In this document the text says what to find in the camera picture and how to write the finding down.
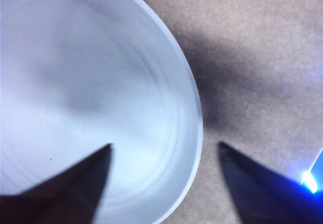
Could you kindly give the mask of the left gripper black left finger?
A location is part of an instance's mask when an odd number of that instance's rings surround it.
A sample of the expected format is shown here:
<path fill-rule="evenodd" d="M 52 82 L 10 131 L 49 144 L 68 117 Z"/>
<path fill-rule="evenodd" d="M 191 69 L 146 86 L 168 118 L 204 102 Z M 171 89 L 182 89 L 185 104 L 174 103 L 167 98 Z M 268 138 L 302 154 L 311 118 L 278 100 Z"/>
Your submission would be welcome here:
<path fill-rule="evenodd" d="M 109 179 L 111 144 L 17 195 L 1 195 L 1 223 L 92 223 Z"/>

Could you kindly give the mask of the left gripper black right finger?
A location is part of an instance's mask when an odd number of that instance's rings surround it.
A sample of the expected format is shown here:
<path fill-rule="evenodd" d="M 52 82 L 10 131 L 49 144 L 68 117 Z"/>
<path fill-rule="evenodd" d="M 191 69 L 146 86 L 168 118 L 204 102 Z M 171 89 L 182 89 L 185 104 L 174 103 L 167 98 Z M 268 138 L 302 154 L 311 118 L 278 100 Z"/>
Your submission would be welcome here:
<path fill-rule="evenodd" d="M 218 157 L 242 223 L 322 223 L 322 192 L 312 193 L 226 142 L 218 143 Z"/>

